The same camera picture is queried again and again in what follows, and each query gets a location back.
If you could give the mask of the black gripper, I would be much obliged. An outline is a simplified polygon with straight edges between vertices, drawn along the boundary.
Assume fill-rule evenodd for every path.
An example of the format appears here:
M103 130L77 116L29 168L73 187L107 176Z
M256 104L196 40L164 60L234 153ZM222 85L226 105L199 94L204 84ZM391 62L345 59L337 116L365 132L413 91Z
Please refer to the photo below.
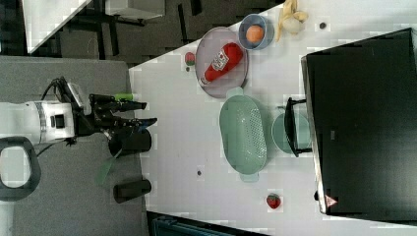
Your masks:
M106 118L110 118L112 114L108 109L104 109L103 106L112 102L115 102L115 97L112 95L91 93L87 99L87 105L90 107L90 113L87 114L83 108L76 108L74 110L75 136L77 138L87 137L94 133L100 133L102 129L108 129L110 127L110 123L106 121ZM119 101L115 104L113 111L125 112L145 109L146 107L147 104L145 102ZM135 134L145 130L147 127L155 124L156 122L156 118L120 118L115 122L115 127L112 130L112 133L114 135Z

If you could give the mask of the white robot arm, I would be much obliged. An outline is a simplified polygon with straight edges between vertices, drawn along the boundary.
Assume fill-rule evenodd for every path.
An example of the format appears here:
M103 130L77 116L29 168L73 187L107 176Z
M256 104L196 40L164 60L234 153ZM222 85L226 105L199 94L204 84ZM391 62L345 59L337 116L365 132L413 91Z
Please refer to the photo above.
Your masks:
M39 153L34 149L50 148L60 142L72 146L80 137L103 134L111 156L146 152L151 148L148 127L155 118L123 118L120 112L144 110L147 105L131 96L84 95L80 87L63 77L52 80L47 87L56 98L41 98L23 103L1 104L1 158L25 158L29 174L17 183L1 175L1 200L17 202L28 197L41 179Z

